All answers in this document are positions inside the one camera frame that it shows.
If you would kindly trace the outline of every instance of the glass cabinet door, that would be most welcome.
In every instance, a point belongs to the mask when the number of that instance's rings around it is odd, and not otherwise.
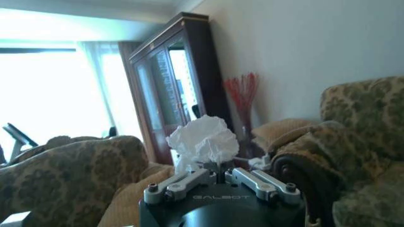
[[[191,66],[187,57],[186,44],[182,38],[175,38],[167,46],[170,61],[179,90],[181,104],[187,122],[201,118],[201,105],[191,76]]]
[[[151,72],[166,125],[183,125],[182,106],[165,50],[150,58]]]
[[[142,87],[143,100],[150,115],[151,128],[153,130],[162,130],[162,120],[161,120],[161,108],[158,105],[158,98],[155,95],[155,86],[151,75],[147,72],[146,64],[139,64],[137,67],[139,83]]]

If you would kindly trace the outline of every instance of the sofa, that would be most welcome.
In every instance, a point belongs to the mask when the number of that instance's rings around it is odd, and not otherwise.
[[[404,226],[404,77],[326,89],[321,109],[277,150],[274,175],[303,191],[314,226]]]
[[[0,168],[0,222],[30,210],[26,226],[98,226],[117,191],[165,167],[137,137],[55,138]]]

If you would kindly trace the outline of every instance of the white curtain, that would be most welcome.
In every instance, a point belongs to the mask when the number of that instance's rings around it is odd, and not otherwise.
[[[93,68],[110,124],[121,135],[134,135],[143,141],[118,42],[79,42],[78,51],[86,55]]]

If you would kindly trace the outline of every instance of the window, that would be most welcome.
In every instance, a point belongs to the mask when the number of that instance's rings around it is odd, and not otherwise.
[[[38,144],[61,135],[106,135],[111,125],[97,79],[78,52],[0,53],[0,124]],[[0,130],[10,159],[14,141]]]

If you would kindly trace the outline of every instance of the tissue paper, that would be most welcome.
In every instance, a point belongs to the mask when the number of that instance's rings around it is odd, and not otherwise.
[[[167,137],[169,145],[181,154],[177,173],[199,168],[195,162],[217,162],[233,160],[239,152],[237,135],[227,128],[219,117],[205,115],[179,126]]]

